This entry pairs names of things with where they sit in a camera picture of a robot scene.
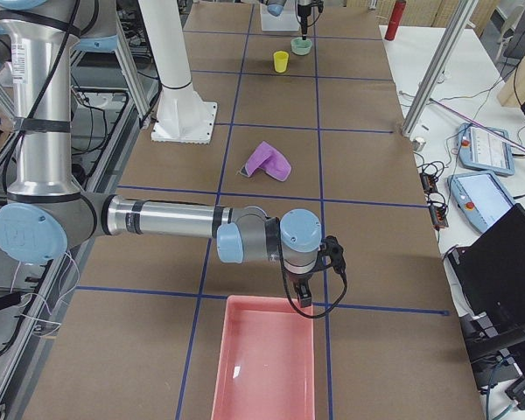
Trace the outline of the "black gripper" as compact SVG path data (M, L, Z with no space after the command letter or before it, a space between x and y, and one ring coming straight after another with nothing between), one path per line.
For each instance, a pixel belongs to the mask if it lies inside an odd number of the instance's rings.
M312 14L312 0L297 0L297 17L301 26L308 25L308 18Z
M312 292L309 282L318 271L317 265L311 268L309 266L298 267L286 262L283 267L283 277L287 297L291 298L290 286L292 286L298 305L300 307L310 307L312 305Z

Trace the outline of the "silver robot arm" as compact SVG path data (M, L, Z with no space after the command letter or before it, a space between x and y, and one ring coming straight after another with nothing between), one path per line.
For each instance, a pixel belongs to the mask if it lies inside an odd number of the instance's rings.
M84 192L72 176L70 51L118 44L112 1L1 1L10 37L17 176L0 209L0 249L41 264L100 235L212 238L225 263L277 261L293 309L308 315L308 280L323 269L319 218L304 209L271 218L255 208L125 199Z

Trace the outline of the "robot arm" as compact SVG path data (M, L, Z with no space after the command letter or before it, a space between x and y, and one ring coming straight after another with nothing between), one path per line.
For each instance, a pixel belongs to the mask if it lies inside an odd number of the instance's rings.
M286 0L267 0L261 1L264 4L267 12L274 17L278 17L284 11L287 4ZM308 25L309 16L312 14L312 9L317 8L318 12L323 11L323 4L321 1L311 0L295 0L292 2L295 8L297 21L301 26Z

